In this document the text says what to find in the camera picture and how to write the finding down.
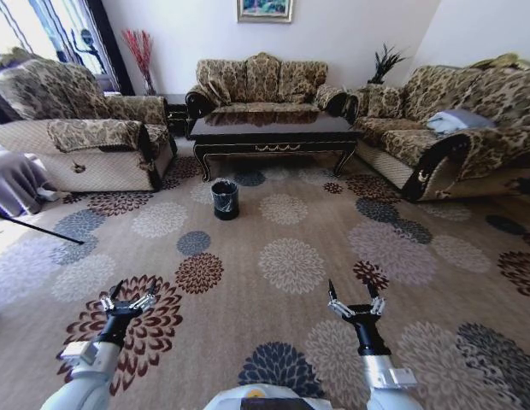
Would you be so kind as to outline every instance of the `decorative plant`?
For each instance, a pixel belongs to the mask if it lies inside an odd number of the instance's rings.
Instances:
[[[139,71],[144,76],[145,89],[148,95],[155,95],[155,88],[151,81],[150,63],[153,40],[145,30],[123,30],[122,37],[138,64]]]
[[[392,70],[392,68],[399,62],[406,60],[407,57],[402,57],[402,51],[398,53],[392,52],[394,47],[390,49],[383,43],[383,55],[375,51],[375,76],[368,81],[369,84],[383,84],[383,77]]]

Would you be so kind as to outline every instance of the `gray cloth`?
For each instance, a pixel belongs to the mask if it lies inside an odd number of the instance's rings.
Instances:
[[[446,109],[433,115],[427,126],[438,134],[446,134],[467,128],[493,128],[495,123],[466,109]]]
[[[50,189],[44,170],[23,154],[0,150],[0,212],[14,217],[41,210],[37,188]]]

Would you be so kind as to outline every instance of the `armchair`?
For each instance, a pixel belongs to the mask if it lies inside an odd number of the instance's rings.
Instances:
[[[105,97],[82,66],[30,60],[0,73],[0,95],[22,120],[0,144],[34,153],[58,190],[159,190],[174,156],[162,97]]]

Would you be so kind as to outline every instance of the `vase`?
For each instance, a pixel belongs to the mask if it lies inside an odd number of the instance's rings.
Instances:
[[[143,75],[144,75],[145,94],[147,94],[148,96],[156,95],[155,87],[153,86],[153,81],[151,80],[150,73],[143,73]]]

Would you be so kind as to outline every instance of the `floor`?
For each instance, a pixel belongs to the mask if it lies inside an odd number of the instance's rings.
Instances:
[[[239,384],[286,385],[365,408],[356,333],[331,313],[387,299],[380,332],[426,409],[530,410],[530,197],[411,204],[358,160],[215,159],[240,216],[213,215],[191,146],[157,193],[65,196],[28,218],[78,246],[0,222],[0,409],[38,408],[68,379],[65,343],[103,326],[97,299],[152,278],[111,409],[198,409]]]

